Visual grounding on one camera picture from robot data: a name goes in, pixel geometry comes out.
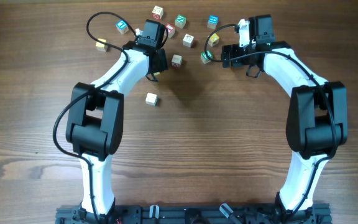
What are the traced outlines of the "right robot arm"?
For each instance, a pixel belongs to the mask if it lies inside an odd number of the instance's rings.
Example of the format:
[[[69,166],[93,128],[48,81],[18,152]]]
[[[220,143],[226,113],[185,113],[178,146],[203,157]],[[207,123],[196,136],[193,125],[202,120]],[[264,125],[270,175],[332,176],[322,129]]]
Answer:
[[[323,168],[347,141],[346,87],[314,74],[285,41],[278,42],[270,15],[242,19],[234,30],[239,42],[222,47],[223,67],[257,67],[290,96],[286,138],[291,163],[273,217],[281,223],[309,219]]]

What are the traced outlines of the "wooden block red triangle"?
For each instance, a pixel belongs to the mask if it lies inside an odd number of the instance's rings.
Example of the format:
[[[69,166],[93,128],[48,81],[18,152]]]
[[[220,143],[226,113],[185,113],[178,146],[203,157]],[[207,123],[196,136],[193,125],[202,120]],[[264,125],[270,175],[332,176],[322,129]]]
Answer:
[[[180,68],[182,60],[183,60],[183,58],[181,55],[174,54],[172,57],[172,62],[171,62],[172,67]]]

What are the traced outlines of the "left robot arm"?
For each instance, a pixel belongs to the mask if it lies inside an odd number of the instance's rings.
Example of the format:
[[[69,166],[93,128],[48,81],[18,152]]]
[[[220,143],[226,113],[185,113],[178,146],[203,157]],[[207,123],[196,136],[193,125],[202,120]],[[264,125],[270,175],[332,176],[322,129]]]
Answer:
[[[115,196],[111,165],[124,127],[124,97],[146,77],[168,68],[163,45],[167,28],[147,20],[144,30],[122,48],[118,61],[90,84],[77,83],[71,94],[66,139],[79,156],[84,196],[80,218],[88,223],[112,219]]]

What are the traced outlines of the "plain wooden block blue side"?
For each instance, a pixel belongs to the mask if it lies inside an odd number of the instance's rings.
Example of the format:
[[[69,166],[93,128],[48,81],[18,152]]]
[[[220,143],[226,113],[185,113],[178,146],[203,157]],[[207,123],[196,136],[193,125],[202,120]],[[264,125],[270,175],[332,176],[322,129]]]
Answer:
[[[156,106],[158,101],[158,96],[154,93],[147,93],[145,102],[148,105]]]

